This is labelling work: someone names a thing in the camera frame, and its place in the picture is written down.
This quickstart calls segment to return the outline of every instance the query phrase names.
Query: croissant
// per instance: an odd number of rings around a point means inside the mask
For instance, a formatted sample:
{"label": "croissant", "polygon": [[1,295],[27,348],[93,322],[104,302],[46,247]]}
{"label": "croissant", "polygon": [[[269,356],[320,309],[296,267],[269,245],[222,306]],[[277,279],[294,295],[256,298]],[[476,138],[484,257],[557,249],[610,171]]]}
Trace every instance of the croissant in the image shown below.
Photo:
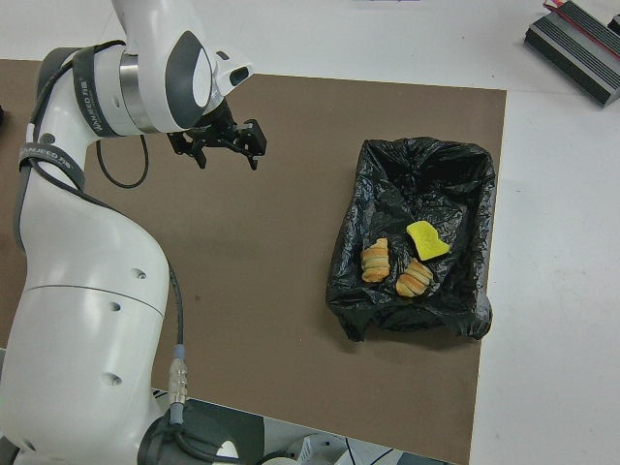
{"label": "croissant", "polygon": [[413,259],[396,281],[396,292],[403,297],[422,295],[432,281],[433,272]]}
{"label": "croissant", "polygon": [[361,279],[366,283],[381,283],[389,276],[388,240],[377,239],[361,252]]}

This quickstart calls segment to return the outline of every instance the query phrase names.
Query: red wire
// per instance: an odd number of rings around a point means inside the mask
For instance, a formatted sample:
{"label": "red wire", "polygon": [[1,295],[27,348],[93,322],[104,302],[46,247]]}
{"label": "red wire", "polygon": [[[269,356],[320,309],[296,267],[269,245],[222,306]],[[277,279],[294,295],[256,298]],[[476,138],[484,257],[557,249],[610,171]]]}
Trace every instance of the red wire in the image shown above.
{"label": "red wire", "polygon": [[[560,2],[560,0],[551,0],[551,1],[553,3],[555,3],[556,5],[558,3],[560,3],[559,6],[561,6],[564,3],[564,2]],[[574,22],[566,13],[564,13],[558,7],[554,7],[553,5],[549,5],[548,3],[546,3],[546,1],[542,5],[545,8],[547,8],[550,12],[557,13],[559,17],[564,19],[566,22],[572,24],[578,31],[580,31],[584,36],[586,36],[588,39],[590,39],[596,45],[598,45],[599,47],[603,47],[605,50],[607,50],[609,53],[611,53],[613,56],[615,56],[617,59],[620,60],[620,53],[617,53],[615,50],[613,50],[613,49],[609,48],[608,46],[606,46],[605,44],[603,44],[596,37],[594,37],[592,34],[590,34],[588,31],[586,31],[583,27],[581,27],[579,24]]]}

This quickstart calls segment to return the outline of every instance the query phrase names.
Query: brown mat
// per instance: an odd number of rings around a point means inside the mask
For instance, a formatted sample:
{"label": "brown mat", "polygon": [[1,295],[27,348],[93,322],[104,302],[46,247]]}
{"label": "brown mat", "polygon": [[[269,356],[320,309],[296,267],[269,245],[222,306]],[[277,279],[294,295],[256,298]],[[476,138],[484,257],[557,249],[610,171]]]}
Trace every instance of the brown mat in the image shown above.
{"label": "brown mat", "polygon": [[[24,280],[11,231],[16,154],[33,106],[34,62],[0,61],[0,346]],[[326,274],[365,139],[475,142],[499,160],[503,91],[256,76],[229,98],[268,138],[257,172],[226,150],[207,169],[148,136],[141,187],[107,182],[91,156],[87,191],[160,241],[186,302],[191,395],[401,450],[467,463],[480,344],[443,329],[370,331],[348,341],[324,303]],[[137,138],[104,142],[108,168],[141,173]],[[153,383],[167,384],[174,310]]]}

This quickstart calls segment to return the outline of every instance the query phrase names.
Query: brown paper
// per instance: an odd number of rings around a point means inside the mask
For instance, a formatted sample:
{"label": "brown paper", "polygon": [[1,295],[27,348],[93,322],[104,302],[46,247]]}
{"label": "brown paper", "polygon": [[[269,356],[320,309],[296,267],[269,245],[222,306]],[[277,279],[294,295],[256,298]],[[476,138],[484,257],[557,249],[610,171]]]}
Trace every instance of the brown paper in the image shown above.
{"label": "brown paper", "polygon": [[[24,281],[11,228],[16,154],[38,64],[0,61],[0,346]],[[148,136],[151,171],[138,189],[106,181],[89,157],[86,191],[162,244],[185,301],[190,394],[361,440],[467,463],[480,343],[445,329],[371,330],[346,339],[325,305],[329,260],[366,139],[430,136],[474,142],[499,160],[505,92],[255,76],[229,97],[237,122],[268,139],[259,170],[224,149],[207,168]],[[140,177],[138,138],[105,140],[108,169]],[[153,384],[165,387],[174,343],[168,315]]]}

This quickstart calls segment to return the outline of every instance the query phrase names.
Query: black garbage bag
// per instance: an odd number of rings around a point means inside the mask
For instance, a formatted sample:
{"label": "black garbage bag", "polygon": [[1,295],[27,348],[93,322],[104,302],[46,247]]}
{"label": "black garbage bag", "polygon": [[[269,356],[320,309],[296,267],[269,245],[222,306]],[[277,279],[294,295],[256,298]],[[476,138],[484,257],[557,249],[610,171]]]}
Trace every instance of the black garbage bag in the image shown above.
{"label": "black garbage bag", "polygon": [[[362,341],[370,324],[397,331],[448,326],[481,339],[491,326],[485,294],[495,170],[490,154],[469,143],[432,138],[367,140],[356,184],[334,247],[325,300],[347,336]],[[425,220],[448,254],[424,262],[434,283],[415,298],[395,284],[412,258],[406,228]],[[363,249],[386,237],[390,275],[379,284],[361,280]]]}

